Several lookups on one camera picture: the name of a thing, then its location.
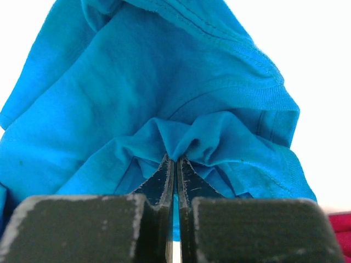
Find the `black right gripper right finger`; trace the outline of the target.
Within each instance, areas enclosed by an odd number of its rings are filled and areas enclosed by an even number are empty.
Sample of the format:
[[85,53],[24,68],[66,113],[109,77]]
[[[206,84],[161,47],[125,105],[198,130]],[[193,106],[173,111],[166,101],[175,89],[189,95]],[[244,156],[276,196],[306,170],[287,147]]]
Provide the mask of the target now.
[[191,202],[196,197],[223,198],[193,169],[186,156],[177,161],[181,262],[196,262],[194,216]]

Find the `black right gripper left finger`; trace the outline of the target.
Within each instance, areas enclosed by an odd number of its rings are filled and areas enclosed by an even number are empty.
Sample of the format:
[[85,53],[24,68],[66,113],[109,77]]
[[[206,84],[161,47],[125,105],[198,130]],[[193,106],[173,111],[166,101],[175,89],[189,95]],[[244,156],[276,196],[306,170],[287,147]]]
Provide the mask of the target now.
[[133,262],[172,262],[174,171],[175,162],[164,155],[157,171],[132,193]]

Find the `blue t shirt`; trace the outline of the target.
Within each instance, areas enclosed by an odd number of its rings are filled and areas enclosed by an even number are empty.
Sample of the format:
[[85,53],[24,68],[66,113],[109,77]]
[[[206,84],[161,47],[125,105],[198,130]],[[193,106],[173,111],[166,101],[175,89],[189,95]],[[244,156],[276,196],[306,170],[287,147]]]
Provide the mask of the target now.
[[124,195],[164,155],[227,198],[316,200],[299,107],[223,1],[56,1],[1,111],[1,228],[33,195]]

